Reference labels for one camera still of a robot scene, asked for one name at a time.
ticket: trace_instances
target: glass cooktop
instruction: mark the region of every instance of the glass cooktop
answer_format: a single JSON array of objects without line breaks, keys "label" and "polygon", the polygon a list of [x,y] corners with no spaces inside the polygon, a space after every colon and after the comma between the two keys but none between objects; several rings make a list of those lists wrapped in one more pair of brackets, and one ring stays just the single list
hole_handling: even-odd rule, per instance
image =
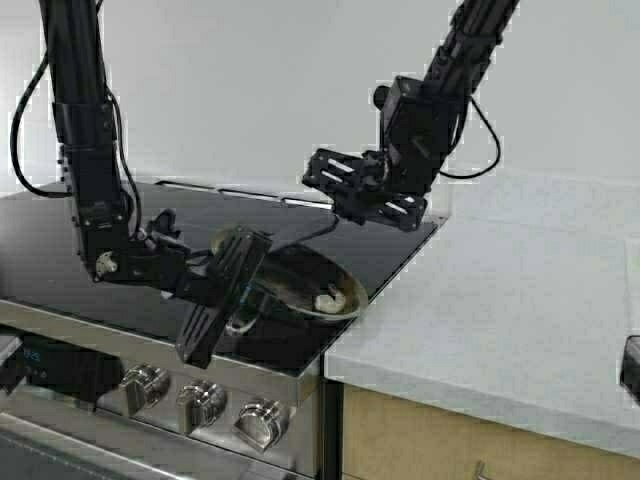
[{"label": "glass cooktop", "polygon": [[[321,208],[213,191],[145,184],[139,188],[145,223],[173,208],[182,238],[194,249],[208,248],[212,235],[228,225],[277,233],[330,215]],[[163,299],[150,288],[94,284],[76,255],[70,217],[65,200],[27,193],[0,200],[0,297],[175,342],[188,304]],[[403,233],[373,223],[361,227],[342,221],[335,231],[304,244],[353,274],[373,298],[435,230],[431,223]],[[215,354],[296,375],[347,326],[263,319],[244,336],[223,336]]]}]

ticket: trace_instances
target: cabinet drawer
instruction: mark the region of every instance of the cabinet drawer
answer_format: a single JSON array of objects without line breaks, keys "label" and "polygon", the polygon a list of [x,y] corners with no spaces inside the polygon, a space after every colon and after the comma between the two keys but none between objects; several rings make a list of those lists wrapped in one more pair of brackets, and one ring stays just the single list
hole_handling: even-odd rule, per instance
[{"label": "cabinet drawer", "polygon": [[344,472],[365,480],[638,480],[640,460],[345,387]]}]

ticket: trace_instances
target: control knob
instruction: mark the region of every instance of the control knob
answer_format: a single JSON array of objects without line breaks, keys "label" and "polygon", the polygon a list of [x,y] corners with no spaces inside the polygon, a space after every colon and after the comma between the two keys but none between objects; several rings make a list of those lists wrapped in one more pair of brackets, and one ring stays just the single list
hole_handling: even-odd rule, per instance
[{"label": "control knob", "polygon": [[219,385],[196,380],[180,391],[176,400],[180,433],[189,435],[196,428],[215,422],[227,405],[227,393]]},{"label": "control knob", "polygon": [[261,453],[278,443],[288,426],[288,409],[280,402],[262,399],[247,403],[234,425],[236,435]]},{"label": "control knob", "polygon": [[154,406],[170,385],[171,377],[166,370],[145,364],[130,369],[118,387],[125,415],[132,417],[143,408]]}]

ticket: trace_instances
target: robotic arm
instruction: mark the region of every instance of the robotic arm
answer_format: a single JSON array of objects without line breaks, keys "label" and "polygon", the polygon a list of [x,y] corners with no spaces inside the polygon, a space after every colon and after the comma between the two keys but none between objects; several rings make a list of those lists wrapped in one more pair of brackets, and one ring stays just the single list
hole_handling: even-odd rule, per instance
[{"label": "robotic arm", "polygon": [[[72,198],[79,255],[94,281],[153,287],[192,303],[176,348],[185,363],[205,368],[227,322],[249,295],[264,258],[281,243],[237,227],[214,239],[211,251],[193,252],[180,241],[170,210],[140,228],[135,183],[129,178],[132,199],[118,169],[118,153],[121,161],[124,157],[123,149],[117,149],[118,140],[122,146],[122,121],[106,82],[97,20],[102,0],[39,1],[66,192],[36,189],[21,175],[19,115],[12,129],[18,177],[39,195]],[[332,197],[339,216],[415,230],[426,209],[423,197],[460,138],[470,95],[517,3],[465,0],[426,78],[399,77],[391,88],[376,91],[379,150],[362,158],[319,150],[304,183]],[[43,63],[40,74],[46,66]],[[134,211],[136,227],[131,232]]]},{"label": "robotic arm", "polygon": [[415,230],[427,208],[424,196],[460,141],[471,95],[518,1],[461,3],[425,79],[398,77],[391,88],[375,91],[379,149],[362,157],[318,150],[303,183],[331,197],[335,212],[349,220]]},{"label": "robotic arm", "polygon": [[106,84],[98,7],[95,0],[40,0],[40,7],[59,163],[66,195],[73,199],[79,255],[96,282],[149,286],[192,302],[176,347],[184,362],[206,367],[271,240],[238,227],[218,239],[215,255],[192,252],[179,241],[169,210],[146,231],[130,233],[134,202],[118,170],[116,139],[122,122]]}]

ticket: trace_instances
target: white countertop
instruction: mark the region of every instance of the white countertop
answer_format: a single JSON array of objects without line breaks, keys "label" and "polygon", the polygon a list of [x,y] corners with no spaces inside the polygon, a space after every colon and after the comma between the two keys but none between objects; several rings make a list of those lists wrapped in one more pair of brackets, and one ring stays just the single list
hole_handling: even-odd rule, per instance
[{"label": "white countertop", "polygon": [[325,375],[640,458],[640,407],[618,385],[640,190],[511,175],[475,201],[456,188],[452,218],[331,348]]}]

